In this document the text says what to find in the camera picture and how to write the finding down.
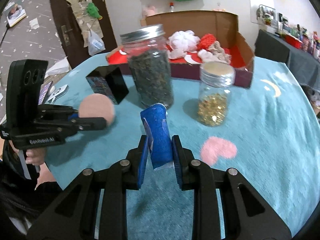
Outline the person's left hand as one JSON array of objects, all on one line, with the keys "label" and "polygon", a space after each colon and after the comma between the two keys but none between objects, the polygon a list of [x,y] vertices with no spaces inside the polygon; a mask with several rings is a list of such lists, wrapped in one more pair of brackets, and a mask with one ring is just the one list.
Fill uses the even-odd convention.
[{"label": "person's left hand", "polygon": [[34,148],[26,151],[26,164],[40,166],[44,164],[46,157],[46,148]]}]

